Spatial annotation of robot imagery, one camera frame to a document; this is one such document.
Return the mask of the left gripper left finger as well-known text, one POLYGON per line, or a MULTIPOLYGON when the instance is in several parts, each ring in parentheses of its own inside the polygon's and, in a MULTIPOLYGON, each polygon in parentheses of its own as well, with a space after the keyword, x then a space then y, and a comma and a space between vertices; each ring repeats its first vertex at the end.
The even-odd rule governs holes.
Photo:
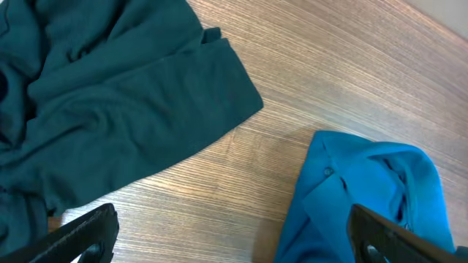
POLYGON ((103 204, 38 242, 1 257, 1 263, 110 263, 119 232, 118 214, 103 204))

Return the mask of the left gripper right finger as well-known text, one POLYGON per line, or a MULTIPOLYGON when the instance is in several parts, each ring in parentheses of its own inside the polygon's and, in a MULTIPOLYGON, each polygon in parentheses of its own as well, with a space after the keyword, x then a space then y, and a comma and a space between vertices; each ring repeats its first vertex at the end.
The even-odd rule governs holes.
POLYGON ((467 263, 467 248, 449 253, 362 206, 353 205, 347 232, 357 263, 467 263))

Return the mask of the blue t-shirt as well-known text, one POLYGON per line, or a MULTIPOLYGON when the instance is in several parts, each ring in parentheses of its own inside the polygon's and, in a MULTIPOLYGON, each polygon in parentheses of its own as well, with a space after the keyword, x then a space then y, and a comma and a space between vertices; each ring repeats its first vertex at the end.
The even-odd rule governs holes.
POLYGON ((295 185, 275 262, 353 262, 347 221, 354 204, 455 251, 439 174, 421 149, 317 131, 295 185))

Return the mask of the black garment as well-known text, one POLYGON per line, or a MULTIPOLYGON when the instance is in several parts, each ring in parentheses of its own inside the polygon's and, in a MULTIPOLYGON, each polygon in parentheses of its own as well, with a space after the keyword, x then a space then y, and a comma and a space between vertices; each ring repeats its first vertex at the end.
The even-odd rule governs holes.
POLYGON ((3 1, 1 254, 262 107, 228 40, 185 1, 3 1))

